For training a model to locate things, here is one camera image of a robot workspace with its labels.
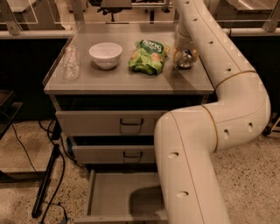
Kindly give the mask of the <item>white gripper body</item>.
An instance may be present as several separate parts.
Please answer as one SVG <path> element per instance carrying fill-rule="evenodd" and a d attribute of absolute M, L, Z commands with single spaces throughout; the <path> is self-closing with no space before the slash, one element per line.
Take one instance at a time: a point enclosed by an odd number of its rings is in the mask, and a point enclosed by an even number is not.
<path fill-rule="evenodd" d="M 182 23 L 178 23 L 176 27 L 174 45 L 178 50 L 192 50 L 195 48 L 195 44 L 193 43 L 189 31 Z"/>

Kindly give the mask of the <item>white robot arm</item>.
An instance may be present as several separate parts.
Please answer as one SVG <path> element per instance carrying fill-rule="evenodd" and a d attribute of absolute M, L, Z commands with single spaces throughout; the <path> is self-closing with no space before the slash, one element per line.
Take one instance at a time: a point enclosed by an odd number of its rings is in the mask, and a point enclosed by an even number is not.
<path fill-rule="evenodd" d="M 176 0 L 218 100 L 164 114 L 154 135 L 168 224 L 231 224 L 210 159 L 258 137 L 270 99 L 256 70 L 221 29 L 204 0 Z"/>

